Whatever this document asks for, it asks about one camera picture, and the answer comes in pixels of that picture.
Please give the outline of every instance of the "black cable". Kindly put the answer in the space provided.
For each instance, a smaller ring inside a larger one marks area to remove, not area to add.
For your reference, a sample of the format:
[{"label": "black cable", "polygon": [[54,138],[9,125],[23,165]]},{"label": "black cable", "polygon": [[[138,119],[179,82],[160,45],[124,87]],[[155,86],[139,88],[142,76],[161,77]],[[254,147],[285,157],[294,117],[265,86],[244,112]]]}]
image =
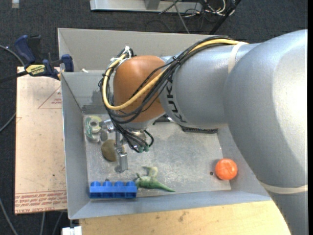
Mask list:
[{"label": "black cable", "polygon": [[153,138],[153,136],[151,135],[150,132],[148,132],[147,130],[144,130],[144,132],[151,138],[151,142],[149,144],[149,147],[151,147],[151,145],[153,145],[155,139]]},{"label": "black cable", "polygon": [[237,5],[241,2],[241,0],[235,0],[234,4],[230,6],[223,17],[215,24],[213,29],[210,32],[210,35],[215,34],[215,32],[220,28],[220,26],[224,23],[224,21],[228,18],[229,14],[237,7]]},{"label": "black cable", "polygon": [[[131,149],[135,150],[136,152],[140,152],[137,148],[135,148],[130,140],[135,141],[137,144],[139,144],[139,146],[141,147],[150,147],[152,144],[147,144],[147,142],[143,139],[141,139],[140,137],[134,135],[133,133],[131,133],[130,131],[126,130],[125,128],[123,128],[121,126],[121,124],[126,124],[126,123],[130,123],[132,122],[134,119],[136,119],[143,111],[146,111],[147,109],[150,108],[150,106],[153,104],[153,102],[158,98],[157,95],[159,95],[165,88],[165,86],[167,85],[169,79],[173,76],[174,72],[177,70],[177,68],[179,68],[184,62],[186,62],[190,57],[192,57],[193,55],[199,53],[200,51],[209,48],[209,47],[213,47],[216,45],[220,45],[220,44],[211,44],[208,46],[203,46],[200,47],[192,52],[190,52],[194,47],[209,41],[209,40],[214,40],[214,39],[228,39],[230,40],[230,38],[228,37],[224,37],[224,36],[213,36],[213,37],[208,37],[206,39],[202,39],[198,42],[196,42],[195,44],[193,44],[192,46],[190,46],[188,49],[186,49],[185,51],[183,51],[180,55],[178,55],[177,57],[173,57],[173,61],[171,61],[168,64],[165,64],[164,66],[158,67],[155,70],[153,70],[148,77],[145,79],[145,81],[138,87],[138,89],[136,90],[136,92],[138,92],[142,86],[149,80],[149,78],[151,78],[151,76],[159,69],[164,68],[167,66],[167,69],[165,70],[165,72],[161,75],[160,79],[152,86],[152,88],[149,90],[149,92],[147,93],[147,95],[144,97],[141,105],[139,107],[137,107],[135,110],[129,112],[129,113],[115,113],[114,110],[109,109],[107,106],[106,110],[109,114],[109,117],[115,127],[115,129],[121,133],[121,135],[123,136],[123,138],[125,139],[125,141],[128,143],[128,145],[130,146]],[[113,73],[113,69],[111,70],[111,72],[109,73],[108,77],[108,81],[106,83],[106,88],[104,88],[106,90],[107,95],[110,95],[110,86],[109,86],[109,80],[110,80],[110,76]],[[103,86],[103,80],[100,80],[100,82],[98,83],[98,85],[100,86],[100,88]],[[151,99],[155,97],[152,102],[149,104],[149,106],[143,110],[143,107],[149,102],[151,101]],[[125,118],[125,117],[130,117],[127,120],[120,120],[121,118]],[[150,133],[147,133],[148,136],[150,136],[151,138],[151,143],[153,143],[153,137]]]},{"label": "black cable", "polygon": [[172,5],[170,5],[170,6],[167,7],[165,10],[163,10],[162,12],[160,12],[159,15],[162,14],[162,13],[164,13],[164,12],[166,12],[166,11],[168,11],[169,9],[171,9],[171,8],[174,6],[174,3],[178,2],[178,1],[179,1],[179,0],[176,0],[175,2],[173,2]]},{"label": "black cable", "polygon": [[151,23],[153,23],[153,22],[161,23],[161,24],[163,24],[163,25],[168,29],[168,31],[170,31],[170,32],[172,32],[172,33],[175,32],[173,29],[171,29],[171,28],[170,28],[164,21],[162,21],[162,20],[151,20],[151,21],[147,22],[146,27],[145,27],[145,31],[147,31],[148,25],[151,24]]},{"label": "black cable", "polygon": [[174,3],[175,9],[176,9],[176,11],[177,11],[177,14],[178,14],[178,16],[179,16],[179,18],[180,18],[182,24],[184,25],[184,27],[185,27],[187,33],[190,34],[190,32],[189,32],[189,30],[188,30],[188,28],[187,28],[187,26],[186,26],[186,24],[185,24],[185,22],[184,22],[184,19],[181,17],[181,14],[180,14],[180,12],[179,12],[179,10],[178,10],[178,8],[177,8],[176,2],[175,2],[174,0],[172,0],[172,1],[173,1],[173,3]]},{"label": "black cable", "polygon": [[[22,59],[21,59],[15,52],[11,51],[10,49],[8,49],[8,48],[6,48],[5,46],[2,46],[2,45],[0,45],[0,48],[2,48],[2,49],[4,49],[4,50],[8,51],[9,53],[11,53],[13,56],[15,56],[15,57],[19,60],[19,62],[20,62],[23,66],[25,66],[25,64],[24,64],[24,62],[22,61]],[[0,132],[3,131],[3,130],[9,125],[9,123],[14,119],[15,115],[16,115],[16,113],[14,113],[14,114],[12,115],[12,117],[9,119],[9,121],[8,121],[7,123],[5,123],[3,127],[0,128]],[[7,223],[9,224],[9,226],[10,226],[12,232],[13,232],[15,235],[18,235],[18,233],[16,232],[16,230],[15,230],[15,228],[14,228],[14,226],[13,226],[13,224],[12,224],[12,222],[11,222],[9,216],[8,216],[8,214],[7,214],[6,211],[5,211],[5,208],[4,208],[4,205],[3,205],[3,203],[2,203],[1,197],[0,197],[0,207],[1,207],[1,209],[2,209],[3,215],[4,215],[4,217],[5,217],[6,221],[7,221]]]},{"label": "black cable", "polygon": [[59,215],[59,217],[58,217],[58,220],[57,220],[57,222],[55,223],[55,226],[54,226],[54,228],[53,228],[52,235],[54,235],[55,232],[57,231],[58,224],[59,224],[59,222],[60,222],[60,220],[61,220],[61,217],[62,217],[63,213],[64,213],[64,212],[61,212],[61,213],[60,213],[60,215]]}]

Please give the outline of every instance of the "green toy dinosaur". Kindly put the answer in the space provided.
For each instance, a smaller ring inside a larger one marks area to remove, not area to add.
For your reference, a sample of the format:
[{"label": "green toy dinosaur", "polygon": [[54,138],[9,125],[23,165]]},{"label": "green toy dinosaur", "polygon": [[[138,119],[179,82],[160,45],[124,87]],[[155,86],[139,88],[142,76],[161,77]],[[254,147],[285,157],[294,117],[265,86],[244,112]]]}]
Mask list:
[{"label": "green toy dinosaur", "polygon": [[148,188],[148,189],[162,189],[166,191],[174,191],[166,185],[160,183],[156,177],[158,169],[157,167],[146,167],[149,170],[148,176],[140,176],[137,173],[137,179],[135,181],[137,188]]}]

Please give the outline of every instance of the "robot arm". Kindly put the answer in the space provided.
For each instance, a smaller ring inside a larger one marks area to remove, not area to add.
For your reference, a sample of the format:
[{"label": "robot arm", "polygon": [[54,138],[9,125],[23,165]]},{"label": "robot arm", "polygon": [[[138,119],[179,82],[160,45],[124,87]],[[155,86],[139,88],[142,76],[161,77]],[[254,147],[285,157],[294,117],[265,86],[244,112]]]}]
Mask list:
[{"label": "robot arm", "polygon": [[[123,139],[138,151],[151,145],[139,134],[164,113],[185,127],[228,125],[291,232],[304,234],[307,34],[301,30],[251,45],[213,37],[175,57],[129,58],[107,69],[106,108]],[[108,81],[113,70],[111,97]]]}]

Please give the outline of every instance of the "blue clamp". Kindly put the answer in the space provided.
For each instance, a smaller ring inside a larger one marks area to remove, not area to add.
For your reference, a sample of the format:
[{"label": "blue clamp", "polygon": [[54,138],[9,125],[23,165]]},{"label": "blue clamp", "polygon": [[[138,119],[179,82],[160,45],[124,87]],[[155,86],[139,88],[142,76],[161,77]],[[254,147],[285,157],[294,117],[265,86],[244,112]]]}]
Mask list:
[{"label": "blue clamp", "polygon": [[47,76],[59,80],[58,77],[59,72],[54,68],[54,65],[59,65],[61,63],[64,63],[65,71],[67,72],[74,71],[72,57],[68,54],[63,55],[60,60],[57,60],[55,62],[49,62],[47,59],[44,59],[43,55],[40,53],[39,50],[40,39],[41,39],[40,35],[30,38],[27,35],[23,35],[19,37],[14,43],[14,46],[18,53],[27,60],[27,65],[24,67],[25,70],[27,70],[29,66],[32,66],[35,63],[37,64],[41,63],[45,66],[43,72],[39,72],[36,75],[29,73],[30,75]]},{"label": "blue clamp", "polygon": [[89,188],[90,198],[136,198],[137,186],[134,181],[124,184],[116,181],[114,185],[110,181],[105,181],[102,186],[99,181],[93,181]]}]

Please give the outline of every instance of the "orange fruit toy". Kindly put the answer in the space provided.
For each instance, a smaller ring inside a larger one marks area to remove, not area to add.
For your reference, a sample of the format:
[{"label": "orange fruit toy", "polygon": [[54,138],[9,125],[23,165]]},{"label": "orange fruit toy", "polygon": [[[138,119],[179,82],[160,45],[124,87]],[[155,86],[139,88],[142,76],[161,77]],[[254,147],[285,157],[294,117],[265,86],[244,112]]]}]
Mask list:
[{"label": "orange fruit toy", "polygon": [[215,166],[215,173],[222,180],[231,180],[236,177],[238,168],[231,159],[221,159]]}]

